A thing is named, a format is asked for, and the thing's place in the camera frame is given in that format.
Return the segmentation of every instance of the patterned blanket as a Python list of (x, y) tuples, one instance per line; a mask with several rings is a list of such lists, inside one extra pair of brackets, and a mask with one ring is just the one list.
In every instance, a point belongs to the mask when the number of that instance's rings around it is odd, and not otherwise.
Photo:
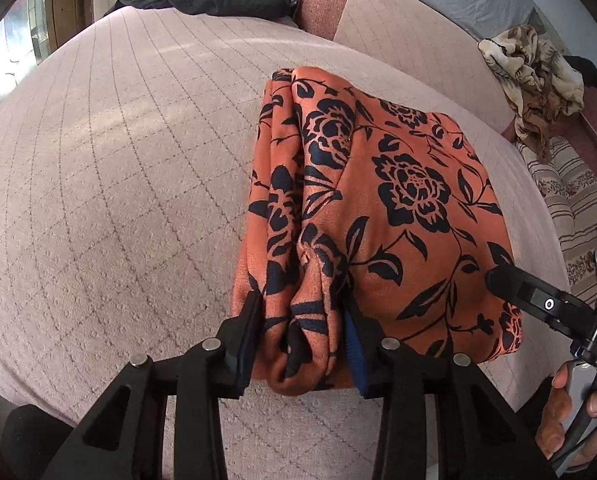
[(483, 279), (510, 254), (488, 174), (450, 117), (317, 68), (267, 83), (232, 313), (263, 293), (255, 377), (272, 389), (349, 384), (344, 297), (421, 353), (514, 352), (520, 312)]
[(583, 108), (581, 73), (530, 25), (479, 41), (478, 48), (516, 113), (516, 136), (540, 162), (549, 162), (550, 127), (561, 113)]
[(551, 163), (542, 164), (517, 142), (552, 216), (563, 250), (571, 293), (593, 305), (597, 295), (597, 178), (562, 137), (549, 141)]

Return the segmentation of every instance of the striped fabric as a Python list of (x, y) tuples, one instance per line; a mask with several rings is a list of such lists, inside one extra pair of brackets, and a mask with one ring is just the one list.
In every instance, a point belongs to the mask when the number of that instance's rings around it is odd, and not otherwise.
[(524, 144), (523, 156), (552, 216), (567, 268), (571, 293), (588, 304), (596, 301), (597, 178), (562, 137), (552, 137), (550, 164), (537, 161)]

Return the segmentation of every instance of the black leaf pattern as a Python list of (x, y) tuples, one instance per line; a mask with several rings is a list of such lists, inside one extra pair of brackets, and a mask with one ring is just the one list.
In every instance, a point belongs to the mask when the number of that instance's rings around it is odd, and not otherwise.
[(454, 317), (456, 313), (456, 305), (458, 303), (458, 286), (456, 282), (452, 283), (452, 286), (449, 288), (449, 293), (447, 295), (447, 306), (449, 307), (449, 314), (450, 316)]
[(280, 242), (283, 238), (285, 238), (287, 233), (281, 233), (278, 235), (274, 235), (272, 238), (270, 238), (269, 240), (267, 240), (267, 250), (269, 251), (272, 247), (274, 247), (274, 245), (276, 245), (278, 242)]
[(300, 99), (311, 99), (314, 96), (312, 86), (304, 79), (296, 79), (296, 95)]
[(476, 205), (480, 209), (484, 209), (485, 211), (487, 211), (489, 213), (493, 213), (494, 215), (501, 215), (502, 216), (501, 208), (495, 202), (492, 202), (492, 203), (479, 202)]
[(287, 124), (287, 125), (293, 125), (293, 126), (299, 126), (298, 124), (298, 118), (295, 115), (292, 115), (290, 117), (288, 117), (287, 119), (285, 119), (282, 123), (280, 124)]
[(403, 309), (396, 319), (409, 319), (414, 316), (422, 317), (427, 314), (429, 308), (438, 301), (446, 282), (447, 280), (441, 280), (423, 290), (411, 300), (411, 303)]
[(367, 110), (367, 108), (365, 108), (363, 103), (361, 103), (360, 101), (356, 101), (356, 109), (357, 109), (358, 113), (363, 116), (364, 120), (369, 121), (370, 123), (374, 122), (374, 117), (369, 112), (369, 110)]
[(478, 270), (478, 265), (467, 264), (461, 267), (460, 270), (462, 270), (466, 274), (472, 274), (473, 272), (476, 272)]
[(445, 135), (445, 130), (440, 124), (433, 124), (431, 127), (431, 134), (437, 139), (442, 139)]
[(469, 185), (469, 182), (467, 182), (467, 179), (463, 176), (462, 170), (458, 170), (458, 187), (465, 197), (466, 202), (471, 205), (473, 202), (473, 189), (472, 186)]
[(334, 200), (342, 200), (342, 193), (338, 190), (317, 191), (307, 196), (305, 200), (305, 211), (303, 212), (303, 220), (309, 220), (318, 213), (324, 205)]
[(496, 265), (502, 264), (513, 264), (514, 261), (509, 256), (509, 253), (499, 246), (496, 242), (487, 242), (489, 252), (491, 253), (491, 259), (494, 260)]
[(444, 343), (445, 343), (444, 339), (438, 339), (437, 341), (434, 341), (434, 343), (429, 345), (429, 348), (427, 348), (425, 355), (428, 355), (430, 357), (436, 357), (436, 355), (438, 354), (440, 349), (443, 347)]
[(478, 173), (478, 170), (475, 167), (470, 166), (469, 164), (466, 164), (464, 162), (461, 162), (461, 166), (465, 168), (467, 171), (469, 171), (471, 174), (475, 176), (480, 176), (480, 173)]
[(476, 326), (482, 330), (483, 332), (485, 332), (487, 335), (492, 335), (494, 333), (493, 330), (493, 326), (494, 326), (494, 322), (491, 319), (485, 319), (485, 316), (483, 316), (483, 314), (479, 314), (476, 317)]
[(267, 284), (266, 291), (267, 295), (278, 294), (288, 284), (288, 277), (285, 274), (285, 269), (273, 260), (267, 262)]
[(458, 263), (456, 265), (459, 266), (460, 264), (462, 264), (464, 262), (470, 262), (476, 266), (478, 265), (476, 258), (474, 258), (471, 254), (461, 254), (460, 258), (458, 259)]
[(296, 322), (303, 330), (309, 330), (310, 332), (316, 332), (319, 334), (327, 334), (327, 323), (325, 319), (305, 319), (302, 317), (297, 317)]
[(449, 166), (447, 164), (445, 164), (442, 160), (440, 160), (440, 158), (438, 158), (436, 155), (432, 155), (430, 153), (429, 158), (431, 160), (433, 160), (434, 162), (436, 162), (439, 166), (442, 166), (443, 168), (449, 168)]
[(290, 305), (290, 310), (294, 316), (304, 316), (305, 314), (320, 314), (325, 316), (325, 305), (322, 300), (304, 301)]
[(267, 200), (256, 200), (250, 203), (250, 206), (247, 208), (250, 213), (254, 213), (265, 220), (268, 217), (268, 208), (267, 208)]
[(390, 134), (384, 134), (378, 141), (378, 149), (381, 153), (396, 152), (400, 146), (400, 139)]
[(403, 282), (403, 264), (395, 254), (387, 253), (380, 246), (376, 254), (370, 259), (367, 270), (379, 275), (384, 280), (391, 280), (397, 285)]
[(305, 226), (303, 229), (303, 234), (300, 237), (300, 242), (302, 244), (311, 244), (313, 238), (318, 234), (318, 228), (316, 225), (312, 224), (311, 222)]
[(323, 264), (323, 274), (328, 278), (333, 278), (334, 276), (334, 264), (327, 254), (327, 251), (321, 249), (320, 247), (314, 248), (313, 252), (318, 256), (318, 259)]
[(288, 241), (286, 244), (279, 245), (276, 249), (272, 251), (272, 256), (280, 256), (281, 254), (287, 253), (292, 247), (294, 246), (294, 242), (291, 240)]
[(358, 248), (360, 248), (360, 243), (363, 241), (363, 236), (365, 235), (365, 227), (368, 220), (369, 216), (359, 216), (347, 230), (345, 247), (347, 247), (347, 260), (349, 262), (352, 262), (358, 253)]
[(265, 324), (263, 325), (263, 330), (269, 330), (272, 327), (276, 326), (277, 324), (280, 324), (284, 321), (287, 321), (288, 317), (287, 316), (278, 316), (278, 317), (268, 317), (265, 320)]
[(292, 75), (289, 70), (277, 70), (272, 75), (272, 81), (283, 81), (285, 83), (292, 82)]
[(472, 210), (470, 210), (470, 208), (467, 205), (463, 204), (460, 200), (458, 200), (457, 202), (458, 202), (458, 205), (461, 207), (461, 209), (465, 212), (465, 214), (478, 224), (476, 215), (474, 213), (472, 213)]
[(313, 178), (317, 178), (318, 180), (324, 180), (325, 182), (329, 182), (331, 184), (331, 180), (327, 178), (320, 170), (313, 166), (305, 167), (305, 176), (311, 176)]
[(470, 243), (474, 244), (476, 247), (478, 247), (478, 245), (476, 245), (476, 240), (474, 240), (473, 236), (470, 235), (467, 231), (465, 231), (463, 229), (459, 229), (458, 227), (455, 227), (454, 232), (458, 236), (460, 236), (463, 240), (467, 240), (468, 242), (470, 242)]
[(422, 257), (425, 258), (425, 261), (427, 261), (427, 245), (425, 245), (425, 242), (411, 231), (407, 231), (405, 233), (405, 238), (407, 238), (407, 241), (420, 251)]

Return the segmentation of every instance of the black rose pattern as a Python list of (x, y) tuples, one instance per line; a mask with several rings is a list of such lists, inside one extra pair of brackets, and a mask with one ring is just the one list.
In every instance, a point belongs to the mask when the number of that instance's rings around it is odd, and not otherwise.
[(522, 338), (521, 310), (507, 301), (499, 318), (502, 328), (501, 354), (515, 352), (520, 347)]
[(305, 148), (314, 165), (342, 170), (349, 160), (355, 113), (338, 99), (321, 99), (317, 108), (305, 118)]
[[(272, 172), (266, 211), (270, 229), (274, 232), (267, 243), (267, 294), (276, 294), (298, 282), (296, 241), (300, 230), (301, 197), (300, 188), (294, 186), (288, 169), (277, 166)], [(283, 265), (279, 258), (287, 263)]]
[(445, 204), (451, 190), (438, 171), (423, 168), (407, 153), (372, 157), (376, 174), (383, 184), (378, 195), (387, 208), (387, 219), (392, 226), (417, 221), (430, 233), (448, 233)]
[(419, 112), (418, 110), (407, 108), (405, 106), (396, 105), (394, 103), (390, 103), (389, 101), (385, 101), (384, 99), (379, 99), (379, 101), (381, 108), (383, 108), (383, 110), (385, 110), (391, 116), (398, 118), (401, 124), (405, 124), (410, 128), (416, 128), (421, 124), (427, 124), (427, 114), (423, 112)]

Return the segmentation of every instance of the human hand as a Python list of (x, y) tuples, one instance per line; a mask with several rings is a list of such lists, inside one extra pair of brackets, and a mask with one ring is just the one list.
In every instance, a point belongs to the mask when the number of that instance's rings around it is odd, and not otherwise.
[[(536, 443), (546, 458), (551, 458), (565, 442), (565, 430), (562, 421), (571, 411), (571, 398), (565, 391), (567, 383), (567, 363), (561, 366), (552, 380), (552, 391), (549, 400), (543, 408), (543, 418), (536, 433)], [(587, 400), (587, 412), (592, 418), (597, 418), (597, 392)], [(597, 454), (597, 430), (579, 450), (578, 455), (570, 463), (571, 467), (590, 462)]]

